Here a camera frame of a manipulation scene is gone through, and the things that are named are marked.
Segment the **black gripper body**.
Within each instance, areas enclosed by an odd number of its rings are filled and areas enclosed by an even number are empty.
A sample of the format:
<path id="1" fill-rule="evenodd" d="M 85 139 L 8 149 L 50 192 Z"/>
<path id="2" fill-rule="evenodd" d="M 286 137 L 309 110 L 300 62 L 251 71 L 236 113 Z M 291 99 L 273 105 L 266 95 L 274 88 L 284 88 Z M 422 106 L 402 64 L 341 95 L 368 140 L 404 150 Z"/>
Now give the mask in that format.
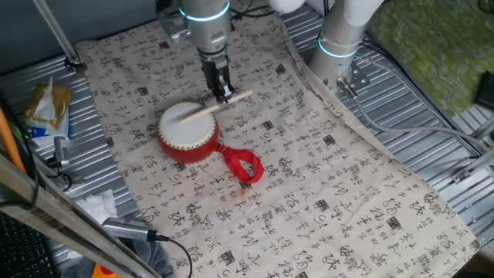
<path id="1" fill-rule="evenodd" d="M 215 59 L 203 59 L 201 64 L 208 86 L 220 86 L 220 77 L 226 83 L 230 83 L 228 58 L 226 56 L 220 56 Z"/>

